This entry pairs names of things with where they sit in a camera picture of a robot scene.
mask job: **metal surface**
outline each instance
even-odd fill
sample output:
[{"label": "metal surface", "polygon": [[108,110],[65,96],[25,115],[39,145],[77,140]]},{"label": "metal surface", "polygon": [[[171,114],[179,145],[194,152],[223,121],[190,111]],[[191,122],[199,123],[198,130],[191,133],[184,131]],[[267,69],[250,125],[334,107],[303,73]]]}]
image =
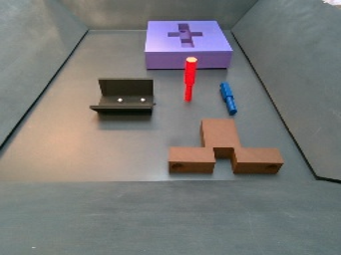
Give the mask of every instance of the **metal surface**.
[{"label": "metal surface", "polygon": [[87,28],[52,0],[0,1],[0,24],[1,145]]},{"label": "metal surface", "polygon": [[339,24],[319,0],[262,0],[232,28],[315,175],[338,180]]},{"label": "metal surface", "polygon": [[150,20],[216,20],[230,29],[257,0],[60,0],[91,29],[147,29]]},{"label": "metal surface", "polygon": [[133,79],[99,79],[101,99],[97,106],[91,109],[104,114],[151,114],[154,110],[154,80]]},{"label": "metal surface", "polygon": [[[198,70],[192,100],[183,101],[183,70],[147,71],[146,31],[91,31],[0,151],[0,179],[17,181],[289,180],[313,179],[267,94],[235,41],[228,70]],[[152,78],[151,117],[99,116],[99,77]],[[228,81],[240,143],[278,147],[285,164],[277,175],[232,175],[218,160],[212,175],[168,174],[171,146],[200,146],[199,122],[228,118],[219,84]]]}]

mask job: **gray floor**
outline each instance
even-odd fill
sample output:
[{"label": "gray floor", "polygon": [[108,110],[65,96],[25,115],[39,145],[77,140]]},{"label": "gray floor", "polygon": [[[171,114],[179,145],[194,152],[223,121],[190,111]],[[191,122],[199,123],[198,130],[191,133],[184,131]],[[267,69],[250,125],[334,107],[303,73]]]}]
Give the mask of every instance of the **gray floor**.
[{"label": "gray floor", "polygon": [[[228,70],[198,70],[192,102],[182,99],[182,70],[147,71],[146,31],[91,31],[12,139],[1,150],[0,179],[14,181],[305,180],[313,179],[244,56]],[[155,79],[152,117],[99,117],[97,78]],[[228,118],[218,84],[228,81],[243,146],[278,147],[277,175],[232,175],[219,160],[214,175],[168,174],[168,147],[199,146],[199,121]]]},{"label": "gray floor", "polygon": [[[1,150],[1,254],[341,253],[341,186],[313,179],[226,35],[232,67],[198,72],[186,105],[182,71],[144,70],[144,33],[89,33]],[[113,76],[155,78],[150,120],[99,119],[88,110],[100,98],[96,78]],[[198,145],[199,119],[227,118],[216,91],[224,79],[243,145],[277,146],[285,165],[277,175],[234,176],[219,161],[212,177],[168,176],[168,146]],[[103,182],[132,179],[224,181]],[[68,182],[40,182],[57,180]]]},{"label": "gray floor", "polygon": [[321,181],[1,183],[1,254],[338,255]]}]

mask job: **blue cylinder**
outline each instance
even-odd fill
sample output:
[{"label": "blue cylinder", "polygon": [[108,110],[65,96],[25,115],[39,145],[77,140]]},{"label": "blue cylinder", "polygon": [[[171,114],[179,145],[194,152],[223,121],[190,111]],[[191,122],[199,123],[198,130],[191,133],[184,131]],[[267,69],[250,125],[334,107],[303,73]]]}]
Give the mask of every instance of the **blue cylinder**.
[{"label": "blue cylinder", "polygon": [[236,114],[236,106],[232,97],[226,97],[226,106],[228,109],[228,114],[234,116]]}]

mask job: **dark gray bracket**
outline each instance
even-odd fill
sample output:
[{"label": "dark gray bracket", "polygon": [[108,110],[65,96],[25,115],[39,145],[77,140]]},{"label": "dark gray bracket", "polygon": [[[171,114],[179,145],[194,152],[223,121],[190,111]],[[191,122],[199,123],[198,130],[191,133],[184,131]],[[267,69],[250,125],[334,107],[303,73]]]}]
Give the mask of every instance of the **dark gray bracket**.
[{"label": "dark gray bracket", "polygon": [[148,78],[99,79],[101,99],[91,109],[100,114],[151,114],[154,80]]}]

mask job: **brown block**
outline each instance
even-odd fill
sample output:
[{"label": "brown block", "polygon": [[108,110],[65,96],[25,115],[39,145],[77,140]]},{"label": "brown block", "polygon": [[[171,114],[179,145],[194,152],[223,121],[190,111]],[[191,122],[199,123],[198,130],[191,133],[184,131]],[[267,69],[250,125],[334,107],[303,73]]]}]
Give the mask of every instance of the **brown block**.
[{"label": "brown block", "polygon": [[283,164],[277,148],[236,147],[231,158],[232,173],[277,173]]},{"label": "brown block", "polygon": [[200,144],[211,147],[216,158],[231,158],[232,149],[240,147],[234,120],[203,119],[200,121]]},{"label": "brown block", "polygon": [[170,147],[170,173],[212,173],[214,165],[211,148]]}]

